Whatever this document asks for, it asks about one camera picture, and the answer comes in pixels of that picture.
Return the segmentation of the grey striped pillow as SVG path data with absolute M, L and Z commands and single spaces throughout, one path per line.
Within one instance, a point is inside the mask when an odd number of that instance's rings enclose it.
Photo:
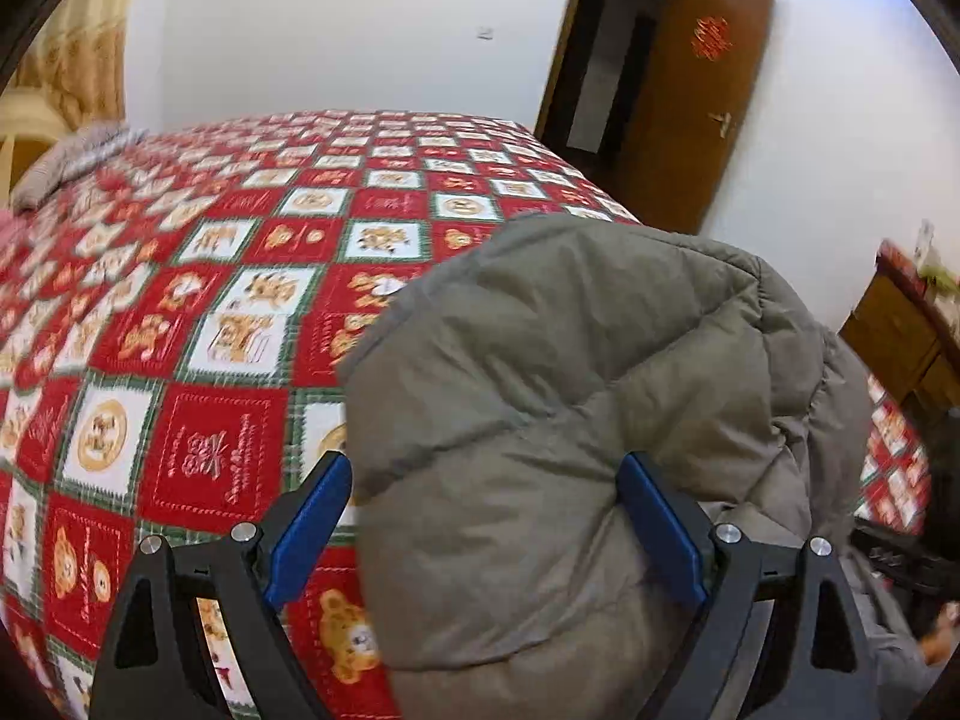
M 131 127 L 127 122 L 83 125 L 49 148 L 14 184 L 11 211 L 37 210 L 60 185 L 88 174 L 112 156 L 140 143 L 146 135 L 146 128 Z

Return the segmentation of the red patterned bed quilt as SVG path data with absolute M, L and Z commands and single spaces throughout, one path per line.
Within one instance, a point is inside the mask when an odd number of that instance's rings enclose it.
M 23 210 L 2 242 L 2 617 L 65 718 L 149 533 L 205 543 L 265 514 L 348 422 L 338 366 L 402 289 L 512 218 L 640 224 L 516 122 L 321 110 L 151 135 Z M 771 452 L 706 504 L 811 525 L 839 340 Z M 400 718 L 356 568 L 353 501 L 281 613 L 337 718 Z

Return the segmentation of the pink folded blanket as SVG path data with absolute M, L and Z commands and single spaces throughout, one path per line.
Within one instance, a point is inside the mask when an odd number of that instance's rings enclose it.
M 18 231 L 18 218 L 10 210 L 0 211 L 0 245 L 5 247 Z

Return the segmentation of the clutter on dresser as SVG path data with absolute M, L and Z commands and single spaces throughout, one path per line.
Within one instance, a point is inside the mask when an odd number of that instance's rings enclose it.
M 921 221 L 913 252 L 907 254 L 892 239 L 884 239 L 877 252 L 878 266 L 888 266 L 895 275 L 905 278 L 908 288 L 921 298 L 932 301 L 937 296 L 958 298 L 958 273 L 950 270 L 935 247 L 935 227 Z

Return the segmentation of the grey puffer jacket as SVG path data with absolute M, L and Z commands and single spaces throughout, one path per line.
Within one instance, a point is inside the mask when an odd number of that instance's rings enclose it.
M 405 717 L 635 717 L 690 617 L 615 500 L 633 450 L 761 543 L 848 543 L 866 369 L 730 245 L 516 218 L 395 293 L 337 374 Z

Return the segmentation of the brown wooden door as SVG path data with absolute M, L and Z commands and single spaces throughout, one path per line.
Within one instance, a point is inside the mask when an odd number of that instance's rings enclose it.
M 695 234 L 754 94 L 775 0 L 568 0 L 535 124 L 641 223 Z

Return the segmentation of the beige curtain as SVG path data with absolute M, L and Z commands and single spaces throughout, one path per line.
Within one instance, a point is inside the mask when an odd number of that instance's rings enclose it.
M 124 55 L 130 0 L 62 0 L 7 88 L 34 88 L 71 130 L 125 117 Z

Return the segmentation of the wooden dresser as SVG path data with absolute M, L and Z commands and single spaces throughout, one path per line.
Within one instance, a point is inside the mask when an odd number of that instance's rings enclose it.
M 958 408 L 958 343 L 909 266 L 878 254 L 839 334 L 918 426 Z

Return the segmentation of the cream round headboard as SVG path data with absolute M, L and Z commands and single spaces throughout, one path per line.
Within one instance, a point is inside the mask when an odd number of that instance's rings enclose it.
M 64 117 L 36 88 L 8 88 L 2 94 L 2 206 L 10 208 L 11 191 L 48 149 L 69 133 Z

